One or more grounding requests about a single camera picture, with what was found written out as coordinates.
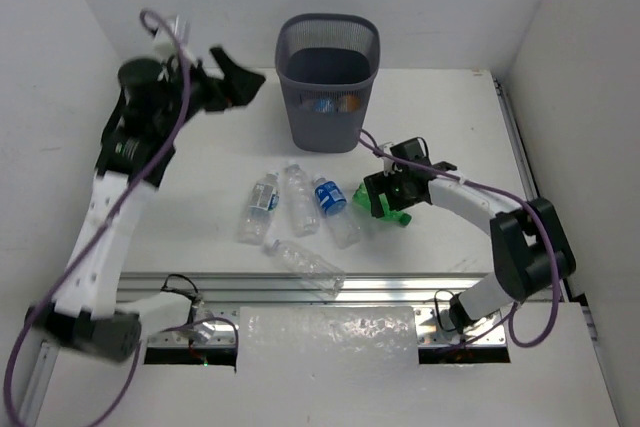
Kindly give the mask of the small blue cap bottle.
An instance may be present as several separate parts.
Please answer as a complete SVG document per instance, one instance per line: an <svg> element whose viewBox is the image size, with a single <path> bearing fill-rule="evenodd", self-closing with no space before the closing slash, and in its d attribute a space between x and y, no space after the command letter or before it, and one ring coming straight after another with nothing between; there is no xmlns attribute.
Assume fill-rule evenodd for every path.
<svg viewBox="0 0 640 427"><path fill-rule="evenodd" d="M333 113L337 111L337 107L332 99L316 99L312 103L312 110L318 113Z"/></svg>

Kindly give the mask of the orange juice bottle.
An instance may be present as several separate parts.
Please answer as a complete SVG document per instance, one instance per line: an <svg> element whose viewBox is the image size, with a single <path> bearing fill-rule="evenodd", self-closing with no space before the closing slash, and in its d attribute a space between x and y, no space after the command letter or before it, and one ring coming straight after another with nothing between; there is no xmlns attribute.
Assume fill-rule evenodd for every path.
<svg viewBox="0 0 640 427"><path fill-rule="evenodd" d="M338 111L342 113L356 112L360 108L360 99L353 94L347 94L339 98Z"/></svg>

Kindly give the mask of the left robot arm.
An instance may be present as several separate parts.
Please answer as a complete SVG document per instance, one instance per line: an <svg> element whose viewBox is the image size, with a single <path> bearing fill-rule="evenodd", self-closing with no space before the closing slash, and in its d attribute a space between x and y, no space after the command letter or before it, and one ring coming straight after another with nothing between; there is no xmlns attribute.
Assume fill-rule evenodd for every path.
<svg viewBox="0 0 640 427"><path fill-rule="evenodd" d="M190 323L197 294L163 287L130 303L116 297L133 233L176 152L181 127L201 111L247 106L266 81L221 47L210 54L218 77L201 60L175 54L133 58L119 68L120 95L101 136L89 208L65 279L26 316L59 346L122 363L147 337Z"/></svg>

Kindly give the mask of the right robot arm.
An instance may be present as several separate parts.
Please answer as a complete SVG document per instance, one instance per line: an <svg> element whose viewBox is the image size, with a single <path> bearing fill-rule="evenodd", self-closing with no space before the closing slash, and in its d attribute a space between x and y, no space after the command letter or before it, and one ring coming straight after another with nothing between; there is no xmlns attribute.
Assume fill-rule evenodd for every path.
<svg viewBox="0 0 640 427"><path fill-rule="evenodd" d="M420 137L380 145L367 131L361 131L359 142L384 162L381 171L364 179L373 217L428 204L455 214L490 240L492 272L451 297L440 315L442 329L463 334L503 307L518 308L548 289L552 300L547 324L541 334L523 345L529 348L545 340L556 323L561 283L576 270L554 205L543 197L526 201L472 181L450 162L432 162Z"/></svg>

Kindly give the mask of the green plastic bottle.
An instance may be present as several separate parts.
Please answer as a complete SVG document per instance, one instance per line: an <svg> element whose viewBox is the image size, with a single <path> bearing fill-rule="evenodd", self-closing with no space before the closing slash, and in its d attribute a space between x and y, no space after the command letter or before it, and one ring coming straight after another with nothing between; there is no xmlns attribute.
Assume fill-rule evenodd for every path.
<svg viewBox="0 0 640 427"><path fill-rule="evenodd" d="M383 208L383 216L380 217L381 221L395 223L402 227L408 226L412 221L412 216L404 211L394 211L389 207L388 200L385 194L379 195L379 200ZM370 215L371 213L371 201L368 195L368 190L364 183L360 183L358 189L354 192L352 201L360 208L366 210Z"/></svg>

